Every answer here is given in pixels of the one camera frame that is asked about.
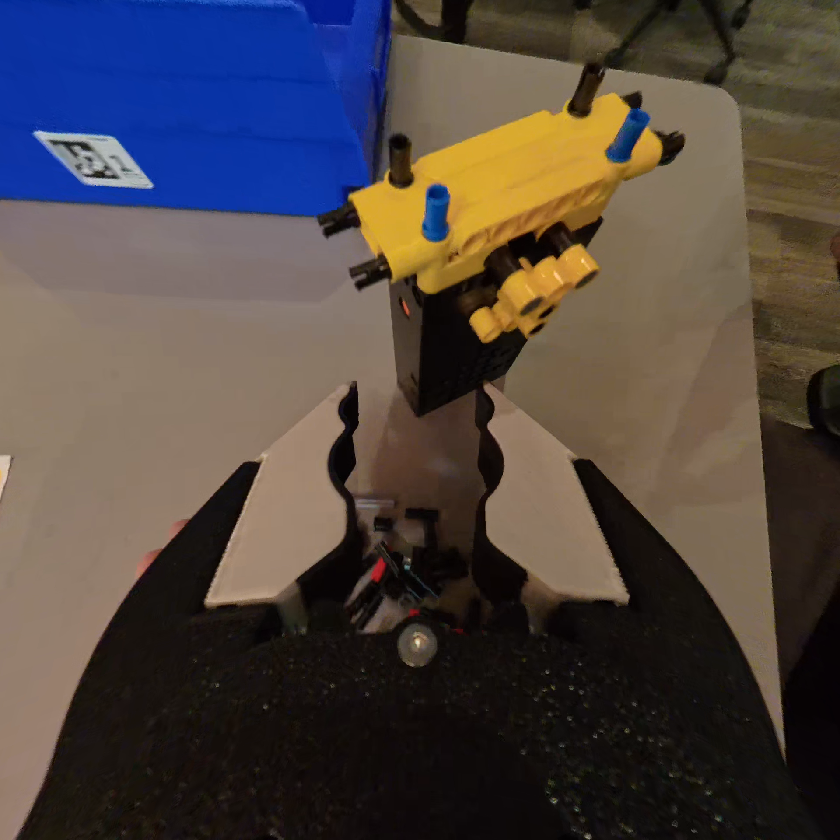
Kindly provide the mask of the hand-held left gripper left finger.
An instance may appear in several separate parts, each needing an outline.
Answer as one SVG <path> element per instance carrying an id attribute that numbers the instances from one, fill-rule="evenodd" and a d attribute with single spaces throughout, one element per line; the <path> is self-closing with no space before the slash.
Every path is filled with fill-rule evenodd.
<path id="1" fill-rule="evenodd" d="M 342 608 L 361 578 L 361 526 L 347 488 L 359 392 L 338 387 L 262 454 L 205 596 L 207 610 L 274 606 L 291 627 Z"/>

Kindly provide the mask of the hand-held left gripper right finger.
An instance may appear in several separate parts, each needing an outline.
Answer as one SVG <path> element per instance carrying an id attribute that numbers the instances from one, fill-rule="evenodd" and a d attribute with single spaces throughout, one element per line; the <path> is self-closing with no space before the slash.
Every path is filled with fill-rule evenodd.
<path id="1" fill-rule="evenodd" d="M 576 468 L 578 458 L 494 385 L 476 393 L 472 578 L 493 611 L 517 606 L 542 633 L 565 603 L 627 606 L 629 594 Z"/>

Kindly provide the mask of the pile of small building parts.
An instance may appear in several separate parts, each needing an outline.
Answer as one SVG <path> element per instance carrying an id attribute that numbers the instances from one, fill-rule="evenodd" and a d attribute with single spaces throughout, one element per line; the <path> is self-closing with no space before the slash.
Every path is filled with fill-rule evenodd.
<path id="1" fill-rule="evenodd" d="M 357 634 L 390 633 L 412 620 L 456 633 L 477 630 L 487 611 L 471 576 L 471 556 L 441 536 L 434 507 L 354 498 L 363 537 L 363 573 L 343 613 Z"/>

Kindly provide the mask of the yellow and black brick assembly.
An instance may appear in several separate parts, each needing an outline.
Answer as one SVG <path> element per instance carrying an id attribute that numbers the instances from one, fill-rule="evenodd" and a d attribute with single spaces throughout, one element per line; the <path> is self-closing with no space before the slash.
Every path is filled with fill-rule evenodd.
<path id="1" fill-rule="evenodd" d="M 396 383 L 416 417 L 505 376 L 600 273 L 589 246 L 617 189 L 684 150 L 683 133 L 652 128 L 641 92 L 599 95 L 605 72 L 585 65 L 559 112 L 415 161 L 396 133 L 383 178 L 317 216 L 324 237 L 357 229 L 367 244 L 357 290 L 389 287 Z"/>

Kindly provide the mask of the person's leg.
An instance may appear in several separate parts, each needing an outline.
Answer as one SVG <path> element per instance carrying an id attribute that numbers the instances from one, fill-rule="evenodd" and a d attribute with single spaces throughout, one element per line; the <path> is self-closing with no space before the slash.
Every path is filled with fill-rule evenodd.
<path id="1" fill-rule="evenodd" d="M 839 575 L 838 440 L 760 417 L 775 632 L 786 682 Z"/>

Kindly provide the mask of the blue storage bin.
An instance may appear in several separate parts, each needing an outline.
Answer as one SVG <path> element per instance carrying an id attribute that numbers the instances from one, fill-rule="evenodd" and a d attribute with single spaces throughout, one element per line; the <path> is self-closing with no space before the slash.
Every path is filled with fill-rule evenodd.
<path id="1" fill-rule="evenodd" d="M 2 2 L 2 198 L 316 216 L 379 164 L 390 2 Z"/>

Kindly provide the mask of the black legged wooden desk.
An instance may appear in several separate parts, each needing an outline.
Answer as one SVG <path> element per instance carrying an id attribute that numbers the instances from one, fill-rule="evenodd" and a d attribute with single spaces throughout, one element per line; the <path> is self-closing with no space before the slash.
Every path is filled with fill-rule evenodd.
<path id="1" fill-rule="evenodd" d="M 393 1 L 392 4 L 416 35 L 454 45 L 466 42 L 469 12 L 474 1 L 442 1 L 438 24 L 428 23 L 407 1 Z"/>

